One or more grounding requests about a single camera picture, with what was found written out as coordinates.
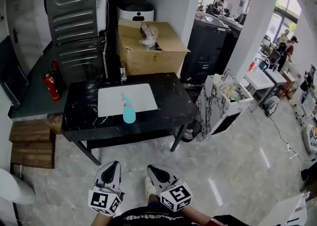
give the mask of red fire extinguisher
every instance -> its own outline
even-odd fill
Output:
[[[48,90],[50,91],[51,97],[54,99],[54,101],[59,101],[61,97],[56,88],[55,80],[52,77],[51,72],[47,72],[46,74],[44,74],[43,80]]]

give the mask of wooden crate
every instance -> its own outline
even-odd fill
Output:
[[[12,143],[50,143],[55,140],[55,135],[46,125],[46,119],[20,121],[13,123],[9,140]]]
[[[11,163],[54,169],[55,141],[51,143],[13,143]]]
[[[11,163],[36,168],[54,168],[55,133],[46,119],[14,122],[9,140]]]

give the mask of white mat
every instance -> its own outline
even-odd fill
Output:
[[[99,89],[98,91],[98,117],[123,114],[125,101],[122,95],[126,95],[132,102],[136,113],[157,110],[151,87],[148,83],[117,86]]]

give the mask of gray marble floor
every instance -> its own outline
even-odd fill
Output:
[[[272,118],[283,139],[308,159],[301,127],[289,103],[281,102]],[[120,212],[146,204],[146,167],[160,164],[173,168],[189,184],[198,210],[211,216],[232,214],[256,226],[278,201],[299,193],[300,171],[310,165],[290,159],[292,153],[259,108],[253,113],[247,110],[226,133],[208,141],[198,137],[191,143],[182,142],[174,153],[169,151],[172,142],[173,137],[165,137],[97,151],[102,164],[121,162],[121,189],[126,195]],[[36,226],[90,225],[96,213],[87,207],[87,196],[98,168],[74,144],[58,136],[55,169],[23,170],[35,190],[36,203],[18,206],[21,220]],[[316,225],[316,201],[309,203],[308,214],[306,225]]]

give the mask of fire extinguisher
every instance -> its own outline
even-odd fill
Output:
[[[56,88],[55,80],[52,77],[51,72],[47,72],[46,74],[44,74],[43,80],[48,90],[50,91],[51,97],[54,99],[54,101],[59,101],[61,97],[58,89]]]
[[[65,85],[63,77],[62,77],[62,75],[60,73],[60,70],[59,70],[59,67],[58,67],[58,63],[57,63],[57,59],[53,59],[52,60],[51,75],[52,75],[53,79],[55,80],[55,87],[57,88],[59,93],[62,94],[62,92],[66,88],[66,85]]]

